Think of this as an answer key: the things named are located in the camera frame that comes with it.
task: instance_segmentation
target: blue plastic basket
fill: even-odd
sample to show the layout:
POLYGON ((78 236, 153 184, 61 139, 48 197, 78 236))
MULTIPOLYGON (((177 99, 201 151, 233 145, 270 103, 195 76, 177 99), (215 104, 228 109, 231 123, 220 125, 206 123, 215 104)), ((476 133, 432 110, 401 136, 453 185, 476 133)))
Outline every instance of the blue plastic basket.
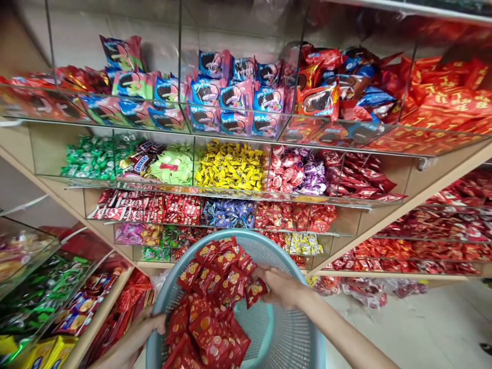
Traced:
MULTIPOLYGON (((212 240, 236 236, 237 243, 255 263, 264 263, 299 279, 304 276, 290 256, 269 238, 249 230, 223 230, 196 242, 181 256, 166 278, 153 314, 170 312, 177 307, 184 291, 176 283, 195 253, 212 240)), ((322 368, 325 367, 325 340, 307 316, 296 310, 257 302, 246 309, 243 299, 236 304, 234 316, 251 339, 241 368, 322 368)), ((166 337, 154 332, 147 341, 146 368, 160 369, 168 357, 166 337)))

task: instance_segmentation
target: human hand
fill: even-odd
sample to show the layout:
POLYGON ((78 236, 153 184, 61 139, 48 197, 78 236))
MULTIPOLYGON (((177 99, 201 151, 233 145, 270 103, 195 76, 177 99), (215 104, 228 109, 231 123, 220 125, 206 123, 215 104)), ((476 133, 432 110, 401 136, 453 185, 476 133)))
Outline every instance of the human hand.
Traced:
POLYGON ((151 316, 152 308, 151 305, 143 309, 123 337, 90 369, 132 368, 152 332, 157 330, 161 335, 166 332, 166 315, 151 316))
POLYGON ((263 279, 270 287, 270 292, 263 295, 262 300, 279 304, 284 309, 300 310, 303 298, 312 293, 307 285, 272 266, 258 266, 254 276, 263 279))

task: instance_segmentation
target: white floor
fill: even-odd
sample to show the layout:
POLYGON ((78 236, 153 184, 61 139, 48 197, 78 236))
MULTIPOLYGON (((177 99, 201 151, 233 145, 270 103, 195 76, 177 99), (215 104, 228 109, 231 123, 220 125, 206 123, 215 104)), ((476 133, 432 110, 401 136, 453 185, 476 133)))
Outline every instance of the white floor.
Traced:
MULTIPOLYGON (((492 356, 478 345, 492 343, 492 289, 479 282, 391 298, 380 311, 344 295, 326 300, 402 369, 492 368, 492 356)), ((134 368, 145 369, 145 353, 134 368)), ((345 368, 350 366, 326 342, 326 369, 345 368)))

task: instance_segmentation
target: yellow box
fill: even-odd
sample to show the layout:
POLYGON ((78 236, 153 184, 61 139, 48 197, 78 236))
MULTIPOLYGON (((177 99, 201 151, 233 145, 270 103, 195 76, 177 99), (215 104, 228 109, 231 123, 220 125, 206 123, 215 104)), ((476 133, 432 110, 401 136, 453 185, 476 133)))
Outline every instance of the yellow box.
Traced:
POLYGON ((58 337, 59 336, 51 337, 39 341, 31 350, 27 358, 22 362, 20 367, 22 369, 43 369, 48 361, 50 353, 58 342, 58 337))
POLYGON ((77 343, 77 337, 58 336, 59 340, 56 342, 53 351, 46 362, 43 369, 58 369, 72 352, 73 347, 77 343))

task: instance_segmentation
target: basket mesh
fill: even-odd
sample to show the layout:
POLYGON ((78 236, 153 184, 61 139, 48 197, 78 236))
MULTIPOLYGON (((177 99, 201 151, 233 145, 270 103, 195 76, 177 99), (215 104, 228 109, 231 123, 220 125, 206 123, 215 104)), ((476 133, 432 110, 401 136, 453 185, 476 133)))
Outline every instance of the basket mesh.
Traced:
MULTIPOLYGON (((295 267, 295 264, 292 262, 292 265, 287 265, 279 255, 272 252, 270 245, 241 236, 236 236, 236 240, 251 255, 255 263, 265 263, 293 275, 291 268, 292 265, 295 267)), ((187 264, 184 263, 179 268, 177 276, 182 273, 187 264)), ((175 281, 170 288, 168 299, 161 310, 166 312, 168 316, 177 307, 179 299, 183 296, 181 287, 175 281)), ((313 363, 310 361, 314 349, 312 340, 316 335, 313 332, 314 326, 303 313, 285 310, 276 305, 265 304, 262 301, 257 302, 251 309, 247 310, 246 302, 242 300, 237 303, 234 316, 251 339, 250 347, 241 367, 272 369, 313 367, 313 363)), ((168 356, 168 347, 164 347, 164 340, 165 337, 159 339, 162 348, 161 365, 168 356)))

